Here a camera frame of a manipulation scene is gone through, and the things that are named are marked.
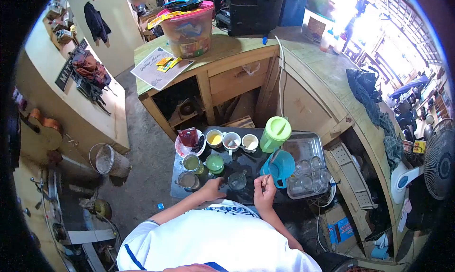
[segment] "guitar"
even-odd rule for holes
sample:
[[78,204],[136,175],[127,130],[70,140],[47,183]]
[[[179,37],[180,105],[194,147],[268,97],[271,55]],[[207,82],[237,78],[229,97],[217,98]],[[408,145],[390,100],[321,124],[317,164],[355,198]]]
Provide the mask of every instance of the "guitar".
[[56,150],[60,147],[63,128],[58,121],[44,117],[38,108],[31,110],[28,121],[39,130],[37,134],[43,138],[47,150]]

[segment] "red sauce packet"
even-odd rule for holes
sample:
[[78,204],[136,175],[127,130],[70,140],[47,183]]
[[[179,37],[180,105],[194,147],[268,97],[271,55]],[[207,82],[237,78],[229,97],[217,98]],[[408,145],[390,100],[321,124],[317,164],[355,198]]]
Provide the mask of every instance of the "red sauce packet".
[[178,130],[178,135],[184,146],[193,147],[197,145],[198,138],[196,128],[193,127],[183,131]]

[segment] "concrete floor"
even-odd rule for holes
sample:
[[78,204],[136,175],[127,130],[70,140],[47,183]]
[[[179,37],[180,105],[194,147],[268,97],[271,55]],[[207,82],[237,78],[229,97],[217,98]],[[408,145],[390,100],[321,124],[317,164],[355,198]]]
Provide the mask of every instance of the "concrete floor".
[[[106,180],[99,197],[109,202],[112,221],[124,239],[139,223],[156,214],[157,204],[165,208],[179,202],[170,195],[174,143],[164,133],[137,98],[133,67],[116,78],[126,92],[128,138],[131,151],[127,154],[132,170],[126,180]],[[305,201],[280,204],[277,213],[288,230],[311,256],[323,252],[317,241],[316,219]],[[322,231],[321,243],[327,247]]]

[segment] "white t-shirt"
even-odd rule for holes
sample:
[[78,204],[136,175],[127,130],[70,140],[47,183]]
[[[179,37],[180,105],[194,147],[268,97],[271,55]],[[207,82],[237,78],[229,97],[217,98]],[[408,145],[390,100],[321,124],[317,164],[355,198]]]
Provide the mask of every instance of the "white t-shirt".
[[162,271],[194,263],[216,263],[228,272],[321,271],[256,213],[230,200],[190,210],[160,226],[147,220],[125,238],[117,256],[120,271],[141,266]]

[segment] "yellow powder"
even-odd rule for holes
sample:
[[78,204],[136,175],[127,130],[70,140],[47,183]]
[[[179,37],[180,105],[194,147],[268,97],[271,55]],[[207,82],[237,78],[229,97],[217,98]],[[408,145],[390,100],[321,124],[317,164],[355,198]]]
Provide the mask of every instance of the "yellow powder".
[[219,144],[221,143],[221,136],[219,134],[213,134],[208,138],[210,144]]

